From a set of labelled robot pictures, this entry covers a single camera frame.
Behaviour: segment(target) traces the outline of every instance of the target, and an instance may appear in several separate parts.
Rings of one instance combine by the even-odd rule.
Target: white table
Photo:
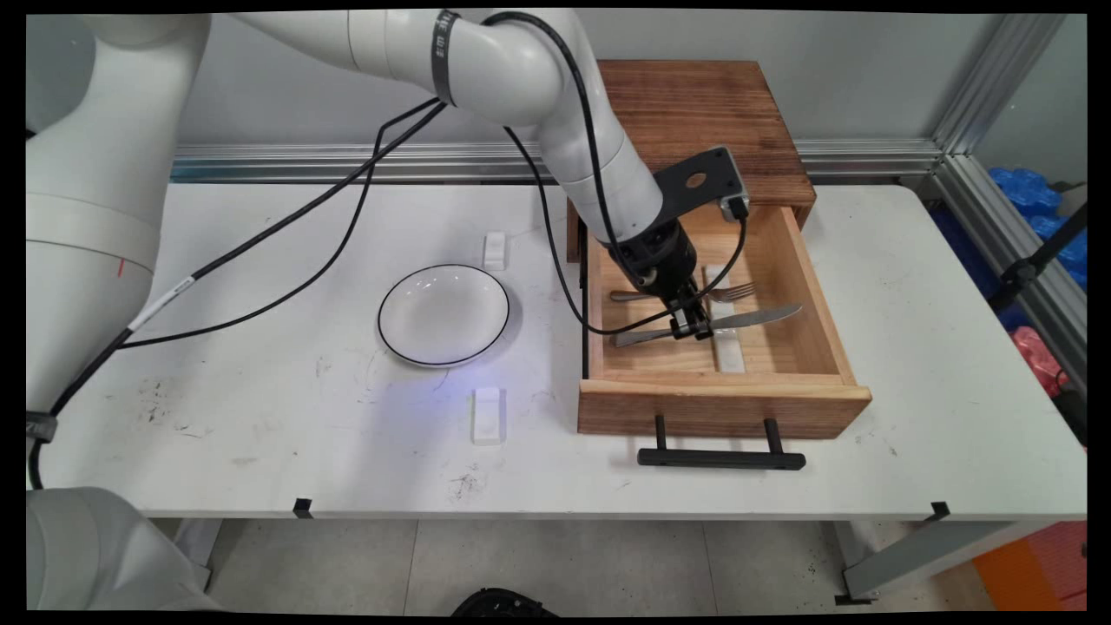
[[[171,184],[152,292],[322,189]],[[332,252],[357,193],[212,273],[137,339],[223,322],[292,288]],[[564,195],[548,194],[562,250]],[[400,363],[377,335],[382,295],[423,265],[479,264],[488,230],[510,236],[509,268],[496,273],[513,306],[507,341],[459,369]],[[837,440],[787,441],[807,456],[801,472],[642,467],[637,451],[652,438],[577,434],[581,335],[536,189],[379,185],[343,255],[307,291],[241,326],[113,356],[62,415],[43,481],[101,486],[150,516],[291,517],[306,498],[317,518],[921,521],[944,502],[950,514],[933,526],[993,522],[945,531],[941,543],[954,545],[927,535],[940,555],[897,553],[894,573],[891,550],[867,558],[847,572],[858,597],[1085,518],[1083,450],[913,193],[819,187],[803,234],[873,402]],[[577,283],[578,265],[565,271]],[[483,386],[507,391],[500,447],[470,442],[469,399]],[[911,538],[897,545],[914,552]]]

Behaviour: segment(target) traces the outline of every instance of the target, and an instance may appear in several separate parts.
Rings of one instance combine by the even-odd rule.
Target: white plate
[[[391,352],[424,367],[453,367],[486,352],[509,322],[509,295],[490,273],[436,264],[393,284],[378,309]]]

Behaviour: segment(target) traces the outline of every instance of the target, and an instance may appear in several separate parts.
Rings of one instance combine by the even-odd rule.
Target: silverware
[[[714,301],[728,302],[748,296],[757,291],[755,283],[748,282],[728,289],[710,289],[708,296]],[[634,290],[610,291],[610,299],[613,301],[635,301],[638,299],[654,299],[654,294],[648,294]]]
[[[740,315],[730,315],[729,317],[712,320],[710,322],[710,330],[724,331],[728,329],[743,329],[748,326],[768,324],[770,322],[778,322],[794,315],[799,310],[802,310],[801,303],[780,305],[779,308],[769,308],[767,310],[753,310],[752,312],[741,312]],[[663,339],[665,336],[671,336],[671,330],[621,333],[613,336],[613,345],[615,347],[625,347],[638,343],[644,343],[647,341]]]

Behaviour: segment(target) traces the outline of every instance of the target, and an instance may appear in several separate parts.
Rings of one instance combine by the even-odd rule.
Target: gray floor
[[[447,616],[490,586],[560,616],[993,609],[971,564],[837,607],[818,523],[236,520],[211,567],[209,594],[243,612]]]

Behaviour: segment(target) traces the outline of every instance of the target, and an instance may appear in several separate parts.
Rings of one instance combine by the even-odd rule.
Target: drawer handle
[[[657,467],[719,467],[771,471],[799,471],[807,466],[802,454],[784,454],[775,420],[764,420],[769,452],[710,452],[668,450],[663,415],[655,415],[655,450],[637,452],[637,464]]]

